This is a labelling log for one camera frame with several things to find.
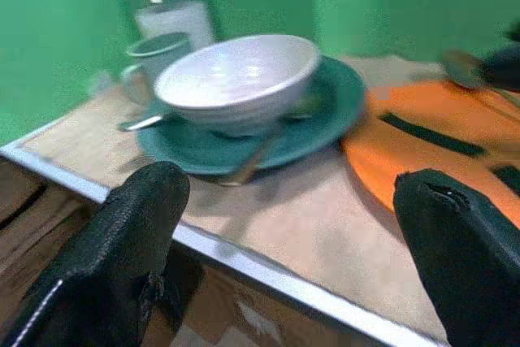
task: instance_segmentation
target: green backdrop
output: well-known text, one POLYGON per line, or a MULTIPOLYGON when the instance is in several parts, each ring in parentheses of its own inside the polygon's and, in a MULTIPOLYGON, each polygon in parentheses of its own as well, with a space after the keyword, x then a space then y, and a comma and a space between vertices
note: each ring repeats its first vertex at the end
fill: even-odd
MULTIPOLYGON (((329 55, 397 52, 433 60, 449 47, 484 54, 506 43, 517 0, 209 0, 219 39, 290 33, 329 55)), ((86 98, 100 70, 114 77, 138 38, 124 0, 2 0, 0 145, 86 98)))

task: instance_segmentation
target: teal saucer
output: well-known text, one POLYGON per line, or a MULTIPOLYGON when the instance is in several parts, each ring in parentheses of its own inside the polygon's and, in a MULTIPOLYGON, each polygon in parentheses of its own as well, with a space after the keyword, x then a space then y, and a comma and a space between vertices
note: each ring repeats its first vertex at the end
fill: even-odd
MULTIPOLYGON (((327 100, 322 112, 312 118, 288 121, 284 134, 259 164, 265 169, 293 160, 332 143, 348 131, 361 116, 365 86, 350 67, 322 57, 309 93, 319 92, 327 100)), ((168 160, 185 172, 197 175, 224 175, 245 161, 261 137, 227 138, 186 121, 171 121, 138 132, 141 148, 157 160, 168 160)))

